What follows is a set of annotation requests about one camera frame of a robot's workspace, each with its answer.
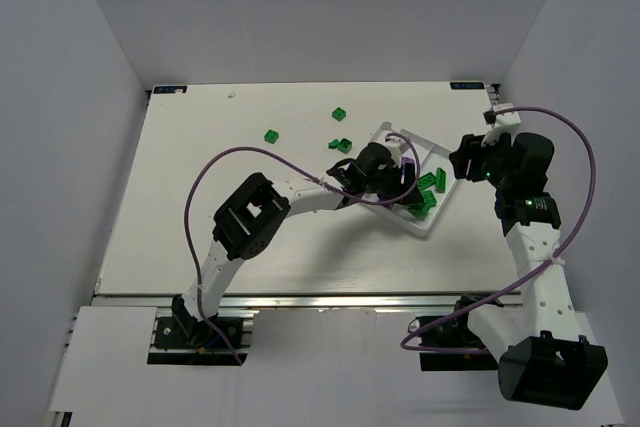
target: white tabletop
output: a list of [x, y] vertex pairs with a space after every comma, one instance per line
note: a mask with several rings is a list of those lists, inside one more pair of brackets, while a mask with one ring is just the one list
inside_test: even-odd
[[[335, 107], [347, 111], [342, 122]], [[100, 275], [100, 294], [174, 294], [194, 268], [182, 226], [185, 197], [202, 166], [229, 147], [266, 148], [323, 175], [344, 158], [327, 143], [347, 137], [354, 155], [384, 121], [455, 150], [484, 133], [483, 90], [446, 82], [193, 85], [152, 95], [118, 220]], [[280, 133], [268, 144], [268, 129]], [[206, 255], [213, 213], [251, 173], [297, 178], [255, 153], [215, 165], [192, 206], [191, 226]], [[287, 220], [269, 248], [247, 262], [229, 293], [391, 293], [496, 290], [516, 278], [486, 183], [459, 182], [429, 236], [417, 239], [363, 206]]]

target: purple cable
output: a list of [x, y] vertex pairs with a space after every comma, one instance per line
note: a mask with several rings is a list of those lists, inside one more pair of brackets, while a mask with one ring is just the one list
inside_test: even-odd
[[[582, 224], [584, 223], [585, 219], [587, 218], [587, 214], [589, 213], [589, 209], [591, 208], [591, 202], [593, 202], [593, 195], [595, 193], [595, 189], [596, 189], [596, 159], [595, 156], [593, 155], [593, 148], [591, 147], [591, 144], [589, 143], [589, 140], [587, 139], [587, 136], [584, 135], [584, 133], [578, 128], [578, 126], [576, 124], [574, 124], [572, 121], [570, 121], [569, 119], [567, 119], [566, 117], [564, 117], [563, 115], [560, 115], [552, 110], [549, 109], [545, 109], [543, 107], [513, 107], [511, 109], [504, 109], [504, 110], [500, 110], [498, 112], [496, 112], [497, 115], [502, 115], [502, 114], [508, 114], [510, 112], [540, 112], [542, 114], [547, 114], [550, 115], [551, 117], [555, 117], [558, 120], [561, 120], [562, 122], [564, 122], [565, 124], [567, 124], [569, 127], [571, 127], [571, 129], [578, 134], [578, 137], [580, 137], [580, 140], [582, 140], [582, 143], [584, 144], [585, 148], [587, 149], [587, 155], [589, 157], [589, 167], [591, 170], [591, 175], [589, 177], [589, 191], [587, 193], [587, 200], [584, 204], [584, 207], [582, 209], [582, 213], [580, 214], [580, 217], [578, 218], [578, 221], [576, 222], [575, 227], [573, 228], [573, 230], [569, 233], [569, 236], [565, 239], [564, 242], [562, 242], [560, 244], [560, 246], [556, 249], [556, 251], [553, 253], [553, 257], [558, 257], [560, 256], [560, 254], [562, 254], [562, 252], [565, 251], [565, 249], [567, 247], [569, 247], [569, 244], [571, 244], [571, 242], [573, 241], [573, 239], [576, 237], [576, 235], [578, 235], [578, 232], [580, 231], [580, 228], [582, 227]], [[531, 272], [529, 272], [527, 275], [521, 277], [520, 279], [516, 280], [513, 284], [505, 287], [504, 289], [491, 294], [488, 297], [485, 297], [482, 300], [479, 300], [478, 302], [468, 305], [467, 307], [464, 307], [460, 310], [456, 310], [455, 312], [446, 315], [444, 317], [440, 317], [437, 320], [434, 320], [433, 322], [428, 323], [427, 325], [420, 327], [419, 329], [414, 330], [412, 333], [410, 333], [409, 335], [407, 335], [404, 339], [402, 339], [402, 342], [400, 342], [400, 347], [402, 347], [405, 350], [413, 350], [413, 351], [418, 351], [418, 352], [438, 352], [438, 353], [442, 353], [442, 354], [466, 354], [466, 355], [470, 355], [470, 354], [487, 354], [489, 353], [487, 351], [487, 349], [465, 349], [465, 348], [442, 348], [442, 347], [423, 347], [423, 346], [416, 346], [416, 345], [407, 345], [407, 343], [412, 340], [415, 339], [416, 337], [419, 337], [423, 334], [425, 334], [426, 332], [429, 332], [433, 329], [437, 329], [438, 327], [440, 327], [441, 325], [452, 321], [453, 319], [460, 317], [461, 315], [465, 315], [468, 314], [469, 312], [471, 312], [472, 310], [477, 309], [478, 307], [481, 307], [483, 305], [489, 304], [491, 302], [493, 302], [494, 300], [498, 299], [499, 297], [502, 297], [505, 294], [508, 294], [510, 292], [513, 292], [515, 289], [517, 289], [518, 287], [520, 287], [521, 285], [524, 285], [525, 283], [527, 283], [528, 281], [530, 281], [531, 279], [533, 279], [534, 277], [536, 277], [537, 275], [540, 275], [547, 267], [549, 267], [549, 265], [551, 265], [551, 259], [547, 259], [544, 262], [542, 262], [538, 267], [536, 267], [534, 270], [532, 270]]]
[[[296, 165], [292, 164], [288, 160], [283, 159], [279, 155], [276, 155], [272, 152], [269, 152], [268, 150], [264, 150], [259, 147], [249, 147], [249, 146], [233, 147], [231, 149], [227, 149], [223, 152], [220, 152], [213, 159], [207, 162], [207, 164], [202, 168], [202, 170], [196, 177], [196, 180], [194, 180], [193, 185], [191, 186], [191, 190], [189, 191], [189, 195], [187, 196], [187, 202], [185, 203], [185, 206], [184, 206], [184, 233], [187, 238], [187, 245], [189, 246], [189, 252], [191, 252], [191, 258], [193, 259], [193, 262], [196, 267], [196, 277], [197, 277], [198, 285], [202, 285], [202, 270], [200, 269], [200, 260], [198, 259], [198, 254], [196, 254], [196, 249], [193, 245], [193, 239], [191, 238], [191, 228], [189, 226], [189, 212], [191, 210], [191, 203], [193, 202], [193, 196], [195, 195], [196, 190], [200, 185], [200, 182], [202, 181], [206, 173], [209, 171], [211, 166], [213, 166], [213, 164], [215, 164], [221, 158], [226, 157], [229, 154], [233, 154], [234, 152], [257, 152], [258, 154], [264, 154], [267, 157], [271, 157], [272, 159], [275, 159], [278, 162], [283, 163], [290, 169], [295, 170], [300, 175], [309, 179], [311, 182], [314, 182], [324, 187], [325, 189], [330, 190], [331, 192], [336, 192], [342, 195], [343, 197], [347, 197], [348, 199], [351, 199], [354, 202], [358, 202], [366, 205], [390, 205], [390, 204], [395, 204], [397, 202], [400, 202], [402, 199], [407, 197], [413, 191], [413, 189], [416, 188], [416, 185], [418, 185], [418, 179], [420, 177], [420, 160], [418, 159], [418, 152], [416, 151], [416, 148], [413, 146], [413, 144], [407, 137], [395, 132], [388, 133], [387, 137], [398, 137], [407, 143], [407, 145], [409, 146], [409, 149], [411, 149], [411, 153], [416, 159], [416, 178], [411, 184], [411, 187], [407, 189], [407, 191], [404, 194], [399, 195], [398, 197], [395, 197], [393, 199], [383, 200], [383, 201], [365, 200], [355, 195], [351, 195], [346, 192], [343, 192], [342, 189], [326, 184], [319, 178], [309, 174], [308, 172], [305, 172], [300, 167], [297, 167]], [[222, 332], [222, 330], [219, 327], [217, 327], [213, 322], [211, 322], [204, 314], [204, 309], [202, 308], [202, 290], [200, 288], [198, 288], [196, 291], [196, 304], [198, 306], [198, 313], [200, 314], [200, 317], [202, 318], [204, 323], [207, 324], [216, 334], [220, 336], [220, 338], [224, 341], [229, 351], [231, 351], [231, 353], [233, 354], [233, 357], [236, 359], [236, 362], [238, 363], [238, 365], [242, 365], [242, 359], [240, 359], [238, 352], [236, 352], [236, 350], [233, 348], [227, 336], [224, 335], [224, 332]]]

